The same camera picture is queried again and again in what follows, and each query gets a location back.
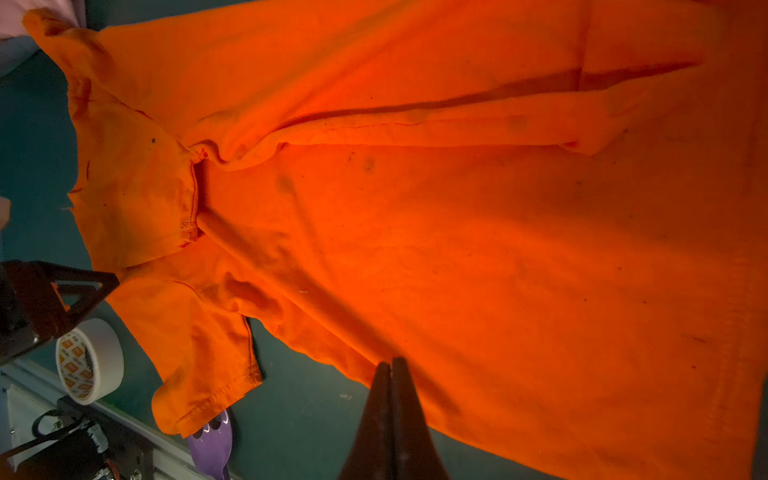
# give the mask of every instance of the green table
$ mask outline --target green table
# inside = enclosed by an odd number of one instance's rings
[[[228,3],[233,2],[100,0],[87,4],[88,27],[142,22]],[[13,201],[12,222],[3,231],[5,255],[90,268],[68,211],[66,193],[77,177],[77,142],[66,91],[64,75],[41,52],[0,78],[0,196]],[[121,387],[106,401],[155,426],[151,400],[160,377],[108,305],[95,315],[115,328],[131,365]],[[251,326],[265,381],[232,408],[237,440],[231,470],[246,480],[335,478],[349,453],[368,390],[332,366],[292,351],[258,320]],[[30,357],[55,367],[50,345]],[[437,432],[432,437],[454,480],[551,478]]]

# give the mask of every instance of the purple spoon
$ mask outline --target purple spoon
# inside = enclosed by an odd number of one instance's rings
[[[232,422],[227,410],[187,437],[187,444],[194,466],[200,473],[216,480],[230,480],[227,462],[232,453]]]

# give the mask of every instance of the white tape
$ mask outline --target white tape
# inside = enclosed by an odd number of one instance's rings
[[[56,340],[58,378],[77,403],[88,405],[114,392],[123,381],[123,350],[112,327],[86,320]]]

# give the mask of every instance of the orange t-shirt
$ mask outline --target orange t-shirt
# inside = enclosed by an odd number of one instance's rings
[[[243,316],[566,478],[748,478],[768,366],[759,0],[264,0],[96,33],[70,196],[189,435]]]

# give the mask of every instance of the orange fabric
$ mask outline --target orange fabric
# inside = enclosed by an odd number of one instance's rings
[[[766,6],[266,0],[25,24],[70,83],[74,215],[189,435],[244,316],[565,478],[748,478],[768,366]]]

